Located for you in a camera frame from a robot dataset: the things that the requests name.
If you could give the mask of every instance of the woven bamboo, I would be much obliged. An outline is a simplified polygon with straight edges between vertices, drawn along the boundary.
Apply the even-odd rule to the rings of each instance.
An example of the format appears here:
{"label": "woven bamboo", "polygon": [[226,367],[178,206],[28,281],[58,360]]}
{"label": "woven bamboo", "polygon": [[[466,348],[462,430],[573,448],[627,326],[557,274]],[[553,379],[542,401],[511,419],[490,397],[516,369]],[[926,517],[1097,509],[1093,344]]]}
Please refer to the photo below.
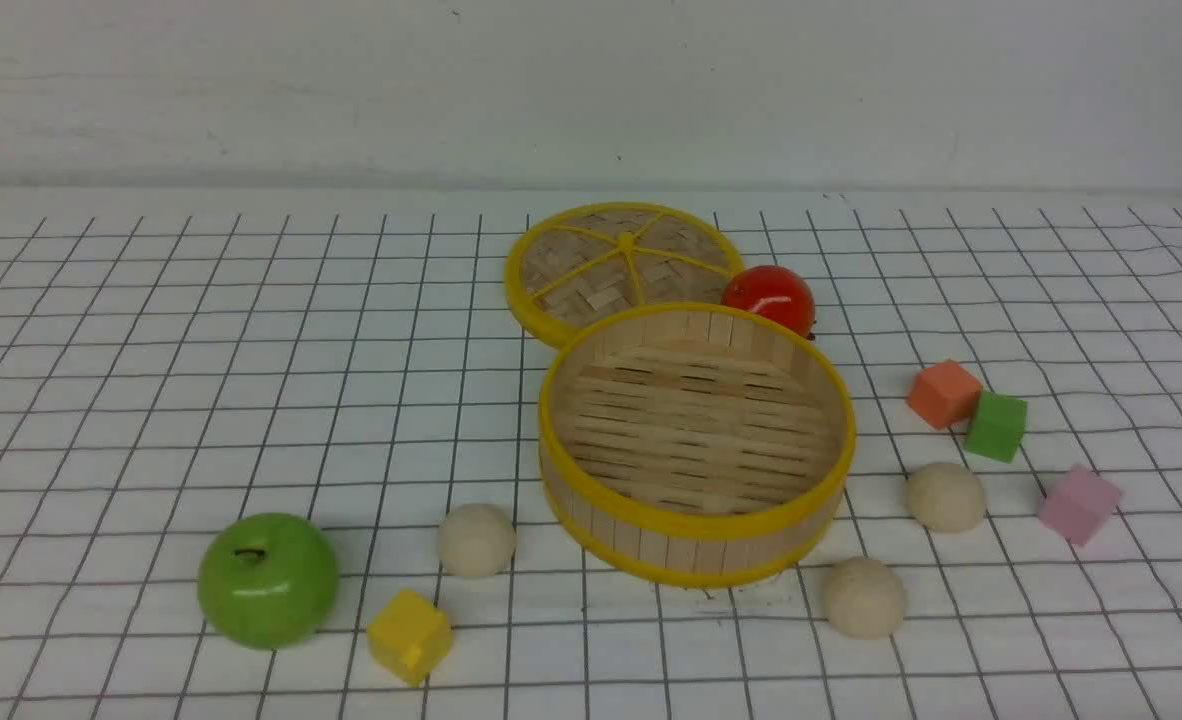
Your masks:
{"label": "woven bamboo", "polygon": [[852,459],[842,378],[803,338],[729,307],[639,307],[564,348],[539,402],[565,528],[652,580],[774,573],[821,537]]}
{"label": "woven bamboo", "polygon": [[539,340],[561,348],[579,329],[658,301],[719,301],[741,272],[723,234],[656,205],[590,205],[544,220],[507,264],[509,306]]}

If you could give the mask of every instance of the dough ball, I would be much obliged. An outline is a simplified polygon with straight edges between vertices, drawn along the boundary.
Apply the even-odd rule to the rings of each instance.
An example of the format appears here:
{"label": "dough ball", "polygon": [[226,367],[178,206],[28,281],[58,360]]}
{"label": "dough ball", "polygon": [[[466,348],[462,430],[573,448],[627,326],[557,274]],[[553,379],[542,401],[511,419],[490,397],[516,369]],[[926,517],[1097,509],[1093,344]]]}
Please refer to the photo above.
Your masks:
{"label": "dough ball", "polygon": [[969,468],[933,462],[907,480],[907,510],[926,528],[962,533],[978,527],[987,514],[983,484]]}
{"label": "dough ball", "polygon": [[515,530],[496,506],[463,505],[440,524],[436,550],[449,575],[485,578],[507,567],[515,552]]}
{"label": "dough ball", "polygon": [[883,562],[851,557],[823,580],[823,611],[851,638],[883,638],[902,624],[907,592]]}

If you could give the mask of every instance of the pink cube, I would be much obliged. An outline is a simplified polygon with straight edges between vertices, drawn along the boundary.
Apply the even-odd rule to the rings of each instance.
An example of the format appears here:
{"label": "pink cube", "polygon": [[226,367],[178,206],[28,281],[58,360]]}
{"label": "pink cube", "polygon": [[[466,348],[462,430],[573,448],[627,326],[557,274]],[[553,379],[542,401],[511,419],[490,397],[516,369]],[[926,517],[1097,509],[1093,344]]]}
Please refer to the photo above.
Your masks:
{"label": "pink cube", "polygon": [[1077,465],[1063,475],[1053,495],[1040,507],[1040,521],[1083,546],[1108,523],[1121,502],[1121,488],[1093,471]]}

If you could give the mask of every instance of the foam cube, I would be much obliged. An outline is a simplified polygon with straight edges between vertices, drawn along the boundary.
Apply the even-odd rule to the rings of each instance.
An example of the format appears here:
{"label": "foam cube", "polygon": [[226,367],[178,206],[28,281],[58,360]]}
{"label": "foam cube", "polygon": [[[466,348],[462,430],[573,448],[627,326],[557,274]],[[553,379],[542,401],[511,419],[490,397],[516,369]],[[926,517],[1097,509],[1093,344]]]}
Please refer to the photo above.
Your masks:
{"label": "foam cube", "polygon": [[974,455],[1012,462],[1025,433],[1026,401],[983,391],[978,398],[978,411],[969,424],[965,449]]}
{"label": "foam cube", "polygon": [[408,588],[377,614],[366,635],[377,664],[411,688],[422,685],[453,647],[449,616]]}
{"label": "foam cube", "polygon": [[1121,488],[1077,465],[1063,475],[1040,507],[1040,521],[1073,544],[1089,543],[1121,505]]}
{"label": "foam cube", "polygon": [[983,383],[972,377],[960,363],[948,359],[920,370],[907,404],[933,429],[940,430],[974,414]]}

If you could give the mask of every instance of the red tomato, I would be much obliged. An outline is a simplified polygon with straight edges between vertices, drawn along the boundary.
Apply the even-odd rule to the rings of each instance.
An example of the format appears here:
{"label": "red tomato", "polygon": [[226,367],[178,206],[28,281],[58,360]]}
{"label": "red tomato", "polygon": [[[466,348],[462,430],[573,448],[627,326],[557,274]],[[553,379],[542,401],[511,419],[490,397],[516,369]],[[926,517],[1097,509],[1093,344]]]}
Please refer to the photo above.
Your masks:
{"label": "red tomato", "polygon": [[760,314],[805,337],[814,326],[814,293],[800,275],[778,265],[738,273],[725,287],[723,305]]}

